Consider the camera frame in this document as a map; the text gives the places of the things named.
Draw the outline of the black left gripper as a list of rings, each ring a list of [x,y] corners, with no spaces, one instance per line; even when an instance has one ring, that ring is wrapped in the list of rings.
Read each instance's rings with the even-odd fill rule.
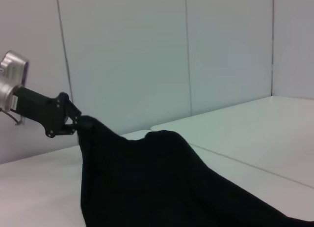
[[[81,111],[69,100],[67,93],[62,92],[56,98],[49,98],[21,87],[13,96],[17,102],[11,111],[41,124],[49,138],[73,135],[77,129],[93,127],[91,121],[81,119]],[[66,117],[72,120],[71,124],[66,124]]]

